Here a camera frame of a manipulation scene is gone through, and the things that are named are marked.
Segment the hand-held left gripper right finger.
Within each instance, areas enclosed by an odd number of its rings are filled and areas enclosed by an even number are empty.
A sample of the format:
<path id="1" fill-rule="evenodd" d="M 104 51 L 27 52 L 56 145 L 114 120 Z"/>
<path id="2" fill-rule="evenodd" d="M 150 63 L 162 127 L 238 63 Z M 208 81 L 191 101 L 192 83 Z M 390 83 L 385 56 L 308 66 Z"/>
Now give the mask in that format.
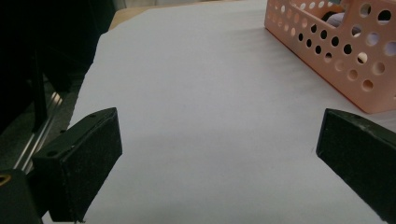
<path id="1" fill-rule="evenodd" d="M 317 156 L 388 224 L 396 224 L 396 133 L 356 114 L 326 109 Z"/>

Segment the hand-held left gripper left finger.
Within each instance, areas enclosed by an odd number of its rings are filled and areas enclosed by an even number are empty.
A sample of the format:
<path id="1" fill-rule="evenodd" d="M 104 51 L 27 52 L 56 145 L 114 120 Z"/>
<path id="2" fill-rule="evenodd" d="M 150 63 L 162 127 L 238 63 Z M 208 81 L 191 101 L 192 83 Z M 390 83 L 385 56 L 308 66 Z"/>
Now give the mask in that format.
<path id="1" fill-rule="evenodd" d="M 49 214 L 57 222 L 81 222 L 122 154 L 118 111 L 94 112 L 32 158 L 47 180 Z"/>

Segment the black metal stand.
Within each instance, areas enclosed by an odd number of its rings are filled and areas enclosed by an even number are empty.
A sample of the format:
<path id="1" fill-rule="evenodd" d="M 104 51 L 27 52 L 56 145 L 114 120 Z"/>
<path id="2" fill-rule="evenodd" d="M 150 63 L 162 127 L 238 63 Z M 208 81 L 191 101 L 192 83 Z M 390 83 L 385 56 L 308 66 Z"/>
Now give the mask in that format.
<path id="1" fill-rule="evenodd" d="M 42 69 L 39 63 L 39 54 L 36 49 L 33 50 L 31 57 L 32 67 L 32 88 L 35 109 L 35 122 L 33 131 L 40 129 L 48 117 L 47 102 L 45 95 L 45 86 Z"/>

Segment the pink perforated plastic basket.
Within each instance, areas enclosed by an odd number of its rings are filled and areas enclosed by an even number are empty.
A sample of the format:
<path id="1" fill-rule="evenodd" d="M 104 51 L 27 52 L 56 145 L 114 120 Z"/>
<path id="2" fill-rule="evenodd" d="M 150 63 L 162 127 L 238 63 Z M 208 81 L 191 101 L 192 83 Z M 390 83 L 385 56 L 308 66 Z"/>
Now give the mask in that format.
<path id="1" fill-rule="evenodd" d="M 362 111 L 396 110 L 396 0 L 267 0 L 264 26 Z"/>

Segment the pale item inside basket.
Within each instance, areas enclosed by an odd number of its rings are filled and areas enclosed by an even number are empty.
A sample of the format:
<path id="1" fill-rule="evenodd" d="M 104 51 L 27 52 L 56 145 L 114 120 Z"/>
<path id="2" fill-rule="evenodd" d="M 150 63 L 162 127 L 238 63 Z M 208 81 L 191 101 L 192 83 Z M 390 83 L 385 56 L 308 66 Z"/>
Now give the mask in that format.
<path id="1" fill-rule="evenodd" d="M 345 16 L 344 12 L 333 13 L 329 15 L 325 21 L 333 27 L 339 27 L 343 21 L 344 16 Z"/>

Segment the white paper sheet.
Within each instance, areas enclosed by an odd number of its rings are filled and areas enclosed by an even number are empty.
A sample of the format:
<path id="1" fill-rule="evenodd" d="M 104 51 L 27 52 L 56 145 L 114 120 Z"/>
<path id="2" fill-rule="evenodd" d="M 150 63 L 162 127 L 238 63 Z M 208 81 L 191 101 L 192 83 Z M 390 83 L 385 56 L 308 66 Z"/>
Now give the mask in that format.
<path id="1" fill-rule="evenodd" d="M 263 25 L 265 0 L 150 9 L 103 35 L 73 113 L 123 152 L 84 224 L 384 224 L 315 148 L 355 106 Z"/>

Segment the aluminium rail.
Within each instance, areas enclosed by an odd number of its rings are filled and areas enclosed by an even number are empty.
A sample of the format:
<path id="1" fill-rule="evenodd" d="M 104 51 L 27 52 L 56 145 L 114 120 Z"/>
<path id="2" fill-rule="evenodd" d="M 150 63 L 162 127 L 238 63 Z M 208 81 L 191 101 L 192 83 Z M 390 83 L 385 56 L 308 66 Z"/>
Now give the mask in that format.
<path id="1" fill-rule="evenodd" d="M 63 99 L 59 93 L 54 92 L 49 100 L 48 116 L 39 126 L 39 128 L 33 132 L 25 145 L 21 155 L 18 157 L 13 168 L 22 170 L 25 173 L 29 173 L 33 169 L 32 158 L 45 144 L 48 138 L 50 129 L 54 123 L 57 112 L 59 111 Z"/>

